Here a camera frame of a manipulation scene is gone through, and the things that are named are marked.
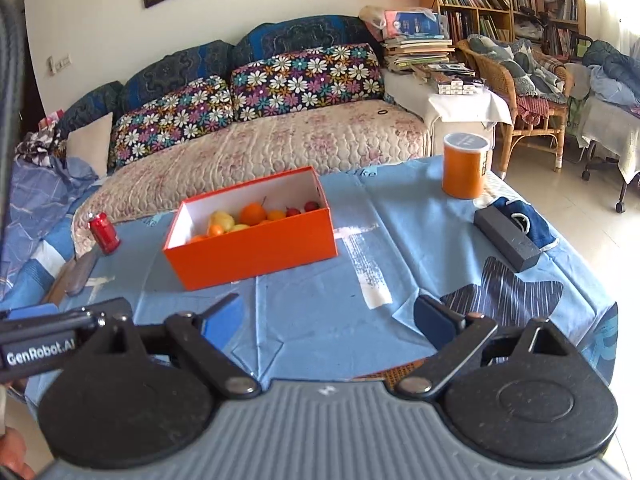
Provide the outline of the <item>person's hand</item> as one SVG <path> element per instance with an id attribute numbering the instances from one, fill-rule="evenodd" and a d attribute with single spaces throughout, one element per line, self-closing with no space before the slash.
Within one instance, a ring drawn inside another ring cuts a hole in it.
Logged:
<path id="1" fill-rule="evenodd" d="M 1 465 L 8 468 L 22 479 L 32 480 L 35 473 L 25 462 L 27 446 L 22 434 L 11 427 L 6 427 L 6 432 L 0 442 Z"/>

